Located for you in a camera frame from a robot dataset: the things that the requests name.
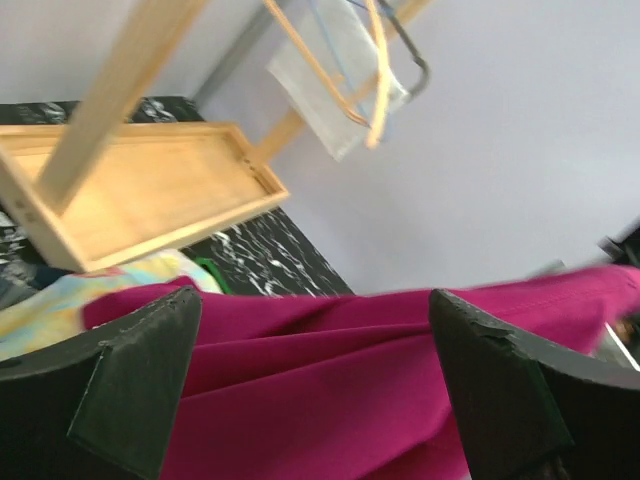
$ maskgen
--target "magenta fabric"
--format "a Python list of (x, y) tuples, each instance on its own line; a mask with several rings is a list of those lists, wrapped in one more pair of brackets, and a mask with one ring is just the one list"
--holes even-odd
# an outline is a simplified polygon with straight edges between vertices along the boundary
[[(87, 328), (179, 286), (84, 310)], [(640, 310), (640, 273), (609, 266), (454, 291), (587, 353)], [(430, 290), (375, 297), (202, 294), (202, 323), (163, 480), (438, 479), (467, 471), (428, 319)]]

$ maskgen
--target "wooden frame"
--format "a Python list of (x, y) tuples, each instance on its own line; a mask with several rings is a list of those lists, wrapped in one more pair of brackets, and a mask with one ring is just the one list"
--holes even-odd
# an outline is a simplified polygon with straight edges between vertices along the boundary
[(123, 124), (206, 3), (140, 0), (68, 126), (0, 128), (0, 196), (51, 265), (185, 246), (288, 196), (235, 125)]
[(52, 265), (92, 271), (183, 247), (276, 207), (286, 188), (233, 124), (130, 124), (100, 158), (65, 213), (33, 182), (69, 127), (0, 126), (0, 192)]

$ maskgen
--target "white wall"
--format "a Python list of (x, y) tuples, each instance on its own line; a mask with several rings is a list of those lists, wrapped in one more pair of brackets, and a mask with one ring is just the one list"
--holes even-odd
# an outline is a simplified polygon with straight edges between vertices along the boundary
[[(293, 194), (285, 210), (359, 292), (586, 261), (640, 213), (639, 17), (633, 0), (436, 0), (411, 28), (428, 91), (389, 143), (341, 164), (300, 137), (274, 161)], [(274, 28), (210, 118), (255, 140), (284, 112), (264, 71), (279, 38)]]
[[(0, 103), (81, 98), (134, 4), (135, 0), (4, 2)], [(211, 0), (149, 93), (195, 93), (259, 4), (260, 0)]]

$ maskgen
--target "wooden shelf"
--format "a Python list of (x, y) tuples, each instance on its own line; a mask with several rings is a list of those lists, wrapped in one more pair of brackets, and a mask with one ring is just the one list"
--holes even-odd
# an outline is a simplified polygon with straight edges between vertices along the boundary
[(67, 127), (0, 126), (0, 192), (52, 265), (92, 271), (182, 247), (277, 206), (286, 188), (233, 124), (118, 128), (60, 215), (35, 184)]

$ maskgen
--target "black marble countertop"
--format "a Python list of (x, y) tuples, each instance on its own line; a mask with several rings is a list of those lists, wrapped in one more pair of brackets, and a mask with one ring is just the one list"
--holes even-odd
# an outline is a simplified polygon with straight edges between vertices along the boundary
[[(76, 104), (0, 105), (0, 124), (66, 123)], [(181, 97), (145, 98), (131, 118), (135, 123), (201, 120), (194, 105)], [(30, 263), (43, 263), (24, 231), (3, 212), (0, 205), (0, 260), (18, 256)], [(182, 251), (190, 258), (212, 261), (235, 294), (351, 293), (340, 276), (279, 208), (211, 235)]]

